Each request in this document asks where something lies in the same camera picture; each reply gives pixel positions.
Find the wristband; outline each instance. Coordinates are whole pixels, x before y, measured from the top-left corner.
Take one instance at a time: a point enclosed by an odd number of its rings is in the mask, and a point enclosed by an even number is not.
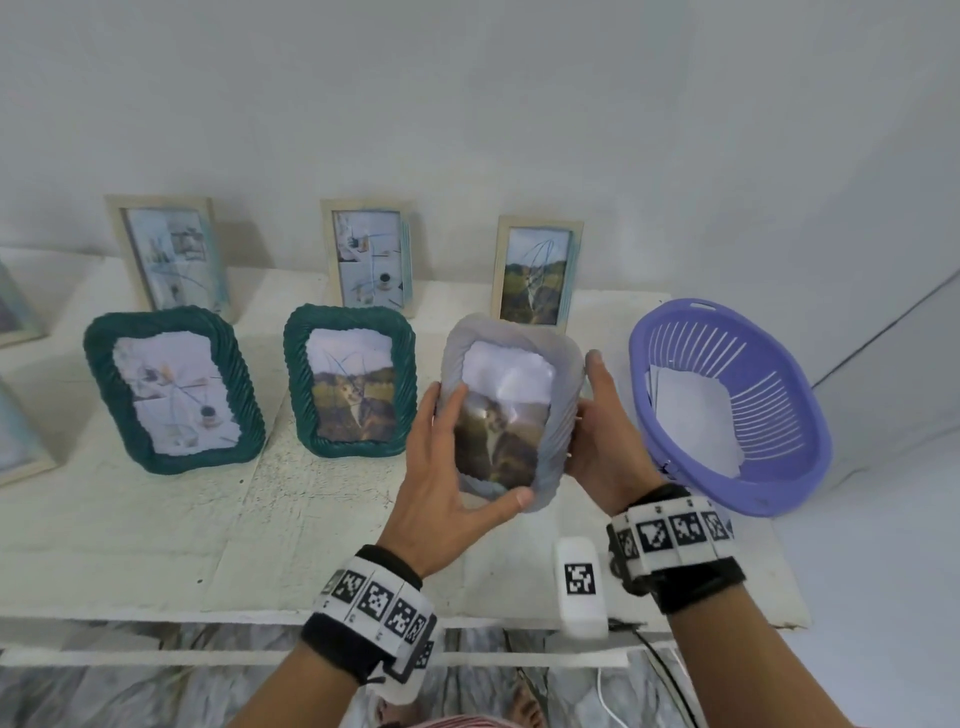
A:
[[[607,527],[611,570],[630,594],[652,594],[671,615],[745,580],[733,535],[713,504],[666,483]]]
[[[437,622],[421,586],[393,553],[364,546],[330,577],[300,638],[360,685],[378,666],[403,684]]]

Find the fingernail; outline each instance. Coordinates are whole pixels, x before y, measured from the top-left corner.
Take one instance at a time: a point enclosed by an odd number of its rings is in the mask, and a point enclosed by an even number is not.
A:
[[[520,504],[520,508],[526,508],[534,502],[534,492],[529,488],[517,488],[516,502]]]

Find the twisted rope-textured frame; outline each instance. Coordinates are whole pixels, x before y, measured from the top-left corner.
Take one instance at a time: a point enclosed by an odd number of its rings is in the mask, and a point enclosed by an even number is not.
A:
[[[190,331],[210,341],[210,358],[227,387],[227,404],[240,425],[240,440],[232,448],[209,449],[193,455],[154,451],[150,433],[136,419],[133,391],[113,362],[120,337],[146,339],[160,333]],[[100,387],[100,396],[117,423],[127,454],[149,473],[176,475],[195,468],[253,460],[263,449],[266,427],[253,395],[253,384],[233,327],[215,313],[195,305],[146,313],[107,313],[94,319],[84,334],[86,363]]]
[[[315,328],[347,331],[368,328],[389,336],[390,358],[394,362],[394,411],[396,430],[389,442],[342,443],[327,440],[317,432],[320,418],[313,403],[313,372],[306,357],[306,341]],[[417,337],[407,320],[383,306],[341,308],[305,303],[292,314],[283,328],[283,355],[290,373],[290,404],[297,420],[297,437],[321,457],[390,457],[404,451],[410,426],[417,415]]]
[[[441,364],[443,402],[463,380],[464,357],[477,341],[537,353],[556,371],[550,391],[550,413],[537,448],[537,470],[530,484],[534,501],[526,509],[527,513],[539,511],[557,494],[564,474],[566,451],[577,417],[577,401],[584,386],[584,358],[573,339],[553,327],[521,326],[473,313],[461,319],[446,337]],[[499,483],[459,472],[458,475],[462,491],[487,500],[494,500],[507,492]]]

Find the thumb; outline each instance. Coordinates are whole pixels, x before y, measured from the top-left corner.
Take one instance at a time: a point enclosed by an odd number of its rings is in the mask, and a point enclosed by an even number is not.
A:
[[[530,488],[514,488],[500,496],[493,503],[469,513],[467,532],[470,542],[478,541],[497,526],[511,520],[516,514],[534,501],[534,492]]]
[[[603,403],[616,400],[620,402],[620,397],[616,394],[616,384],[613,382],[613,376],[607,371],[607,365],[603,363],[603,357],[597,349],[591,349],[587,352],[587,379],[590,381],[590,388],[593,390],[595,401]]]

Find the floor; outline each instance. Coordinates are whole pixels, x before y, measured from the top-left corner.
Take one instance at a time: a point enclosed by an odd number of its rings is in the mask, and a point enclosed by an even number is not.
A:
[[[274,625],[112,625],[160,637],[170,649],[283,649],[297,630]],[[447,648],[531,651],[545,633],[500,629],[450,630]],[[661,653],[682,682],[683,671]],[[224,725],[266,679],[272,667],[61,667],[0,669],[0,728],[215,728]],[[596,670],[531,668],[546,695],[548,721],[559,728],[615,728],[596,692]],[[428,670],[420,704],[426,717],[503,716],[516,683],[506,667]],[[683,728],[681,714],[640,652],[629,669],[605,669],[604,699],[631,726]],[[343,728],[373,728],[373,697],[360,691]]]

